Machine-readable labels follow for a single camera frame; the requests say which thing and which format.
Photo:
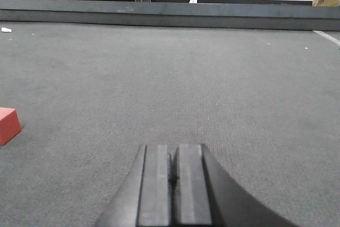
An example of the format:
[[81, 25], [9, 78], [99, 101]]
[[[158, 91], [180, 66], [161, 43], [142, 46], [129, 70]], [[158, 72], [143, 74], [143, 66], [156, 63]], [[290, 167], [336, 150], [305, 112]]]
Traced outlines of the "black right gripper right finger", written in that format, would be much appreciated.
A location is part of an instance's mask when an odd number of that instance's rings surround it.
[[175, 166], [175, 226], [294, 226], [243, 189], [206, 145], [179, 145]]

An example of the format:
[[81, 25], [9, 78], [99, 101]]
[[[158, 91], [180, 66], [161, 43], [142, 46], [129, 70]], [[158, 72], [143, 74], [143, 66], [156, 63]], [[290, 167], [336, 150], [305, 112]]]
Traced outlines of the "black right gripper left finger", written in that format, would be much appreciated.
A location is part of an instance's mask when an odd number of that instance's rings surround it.
[[123, 184], [95, 226], [170, 226], [170, 161], [167, 146], [140, 146]]

